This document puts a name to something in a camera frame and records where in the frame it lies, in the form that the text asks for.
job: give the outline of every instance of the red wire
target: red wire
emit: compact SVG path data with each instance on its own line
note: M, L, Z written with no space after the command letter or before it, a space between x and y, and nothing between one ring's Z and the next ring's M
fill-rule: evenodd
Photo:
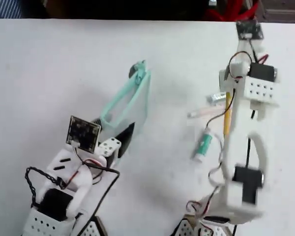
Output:
M96 165L99 165L99 166L103 167L102 163L100 163L99 161L96 161L95 159L88 158L85 161L90 161L90 162L93 162Z
M256 13L256 11L257 11L257 9L258 9L258 2L259 2L259 1L256 1L256 3L253 4L253 6L252 6L249 10L247 10L246 12L244 12L244 13L238 15L238 16L234 19L234 21L246 20L246 19L249 19L249 18L251 18L252 16L254 16L255 13Z
M267 60L267 58L269 57L269 54L265 54L264 56L262 56L259 60L258 63L260 64L264 64Z
M71 183L71 181L74 179L74 177L78 174L79 171L76 171L71 178L69 179L68 183L66 184L67 186Z
M246 12L239 15L243 0L228 0L224 16L215 10L208 9L205 13L206 20L213 21L239 21L251 19L258 9L258 0L255 0L252 7Z
M227 18L228 21L234 21L239 15L240 9L242 7L242 0L235 0L232 10Z

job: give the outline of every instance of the glue stick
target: glue stick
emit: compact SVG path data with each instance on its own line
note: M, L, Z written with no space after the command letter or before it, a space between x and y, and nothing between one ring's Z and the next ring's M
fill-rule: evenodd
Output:
M212 137L213 134L211 130L209 128L206 128L196 149L196 154L194 156L194 159L196 161L203 162L203 158L206 156L207 150L211 144Z

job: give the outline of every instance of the white 3d-printed part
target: white 3d-printed part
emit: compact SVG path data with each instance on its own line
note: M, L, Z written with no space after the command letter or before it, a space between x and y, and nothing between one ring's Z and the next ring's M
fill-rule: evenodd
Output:
M23 236L69 236L75 219L57 221L32 208L24 226Z
M187 220L181 221L175 236L194 236L193 228Z
M214 225L208 226L213 230L213 234L211 230L205 228L202 224L199 223L194 230L195 236L228 236L221 227Z
M94 221L91 221L85 228L81 236L100 236Z

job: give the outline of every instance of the white surface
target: white surface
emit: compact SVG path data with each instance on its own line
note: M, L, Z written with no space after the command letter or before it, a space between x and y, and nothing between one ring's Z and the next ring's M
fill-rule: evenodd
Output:
M283 101L270 142L267 212L239 226L238 236L295 234L295 25L263 24L263 31ZM236 47L233 23L0 20L0 235L20 234L28 216L26 167L46 168L65 143L70 116L97 117L130 66L146 59L149 116L98 215L109 235L168 236L187 200L212 190L207 172L217 165L218 143L195 165L192 124L206 119L191 124L186 114L218 92L218 72ZM212 127L222 133L222 120ZM258 163L254 147L251 163ZM43 179L31 178L39 188Z

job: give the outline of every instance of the pencil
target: pencil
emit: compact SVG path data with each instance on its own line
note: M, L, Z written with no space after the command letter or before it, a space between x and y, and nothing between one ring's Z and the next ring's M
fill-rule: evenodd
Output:
M230 102L231 102L231 99L232 99L232 96L231 96L231 93L230 92L227 92L226 93L226 101L225 101L225 108L227 108L229 105L230 105ZM229 109L225 115L224 115L224 130L223 130L223 133L224 133L224 137L226 135L228 135L229 131L230 131L230 125L231 125L231 109Z

